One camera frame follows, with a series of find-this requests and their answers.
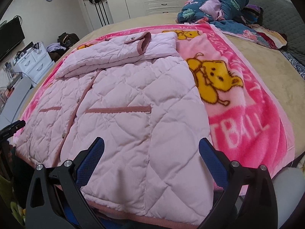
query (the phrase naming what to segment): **wardrobe drawer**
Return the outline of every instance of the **wardrobe drawer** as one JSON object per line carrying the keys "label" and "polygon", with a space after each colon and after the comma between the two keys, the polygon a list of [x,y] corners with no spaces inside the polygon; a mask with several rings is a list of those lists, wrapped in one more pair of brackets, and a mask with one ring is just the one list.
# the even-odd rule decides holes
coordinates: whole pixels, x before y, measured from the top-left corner
{"label": "wardrobe drawer", "polygon": [[32,55],[33,55],[33,57],[34,57],[34,59],[36,60],[36,61],[38,61],[39,59],[41,59],[42,57],[43,57],[43,55],[46,53],[47,51],[46,51],[46,49],[45,49],[45,47],[43,46],[43,44],[40,42],[39,43],[39,49],[33,49],[32,51],[31,51],[31,53],[32,53]]}
{"label": "wardrobe drawer", "polygon": [[52,62],[50,56],[48,53],[46,53],[39,62],[32,68],[28,76],[36,82],[37,79],[41,76],[41,74],[44,72],[44,70],[48,67],[48,65]]}
{"label": "wardrobe drawer", "polygon": [[145,11],[146,15],[155,15],[155,14],[168,14],[168,13],[179,13],[180,8],[164,8],[164,9],[154,9]]}
{"label": "wardrobe drawer", "polygon": [[21,58],[21,60],[17,62],[17,65],[19,66],[20,70],[24,73],[29,71],[35,64],[36,61],[31,53],[26,54],[24,57]]}
{"label": "wardrobe drawer", "polygon": [[180,0],[163,0],[163,1],[146,2],[145,6],[147,10],[168,8],[168,7],[180,8]]}

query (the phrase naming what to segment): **metal screw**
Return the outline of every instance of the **metal screw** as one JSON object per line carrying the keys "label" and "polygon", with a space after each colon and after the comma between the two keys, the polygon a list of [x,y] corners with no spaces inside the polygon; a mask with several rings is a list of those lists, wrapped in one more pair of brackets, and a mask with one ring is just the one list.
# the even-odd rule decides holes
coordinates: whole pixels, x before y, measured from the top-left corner
{"label": "metal screw", "polygon": [[267,170],[267,167],[266,167],[266,165],[263,165],[263,164],[262,164],[262,165],[260,166],[260,169],[261,169],[261,170]]}
{"label": "metal screw", "polygon": [[42,164],[39,164],[36,166],[36,170],[41,170],[43,168],[43,165]]}
{"label": "metal screw", "polygon": [[71,161],[71,160],[67,160],[67,161],[64,163],[64,165],[65,165],[66,167],[71,166],[71,164],[72,164],[72,161]]}
{"label": "metal screw", "polygon": [[232,165],[233,167],[239,167],[239,162],[237,162],[237,161],[232,161],[231,165]]}

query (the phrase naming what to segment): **cabinet handle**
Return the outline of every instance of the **cabinet handle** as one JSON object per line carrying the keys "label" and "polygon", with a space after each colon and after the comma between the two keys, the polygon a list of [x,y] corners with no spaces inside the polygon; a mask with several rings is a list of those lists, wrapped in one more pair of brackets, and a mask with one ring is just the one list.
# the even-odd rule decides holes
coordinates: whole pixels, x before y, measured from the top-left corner
{"label": "cabinet handle", "polygon": [[37,71],[41,71],[42,70],[42,66],[43,66],[43,64],[39,68],[37,68],[36,70]]}

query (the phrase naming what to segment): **beige bed sheet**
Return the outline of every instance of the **beige bed sheet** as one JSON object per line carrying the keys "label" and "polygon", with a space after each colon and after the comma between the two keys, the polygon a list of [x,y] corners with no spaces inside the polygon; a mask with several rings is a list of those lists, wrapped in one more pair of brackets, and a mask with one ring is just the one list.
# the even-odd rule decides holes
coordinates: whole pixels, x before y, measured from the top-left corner
{"label": "beige bed sheet", "polygon": [[[149,15],[120,23],[102,27],[82,38],[76,46],[95,39],[107,33],[121,31],[136,27],[175,24],[176,13]],[[305,81],[289,63],[289,61],[276,50],[271,50],[255,43],[227,36],[227,38],[241,51],[263,79],[266,86],[278,99],[293,126],[295,135],[295,156],[305,151]],[[34,92],[51,73],[54,67],[45,75],[37,85]],[[28,105],[30,97],[23,108]]]}

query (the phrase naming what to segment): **black tv screen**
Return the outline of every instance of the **black tv screen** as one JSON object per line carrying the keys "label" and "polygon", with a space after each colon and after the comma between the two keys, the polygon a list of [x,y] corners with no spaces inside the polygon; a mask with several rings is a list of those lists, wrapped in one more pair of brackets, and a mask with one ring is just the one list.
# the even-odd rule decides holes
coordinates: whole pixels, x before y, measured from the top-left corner
{"label": "black tv screen", "polygon": [[0,62],[24,39],[18,17],[0,27]]}

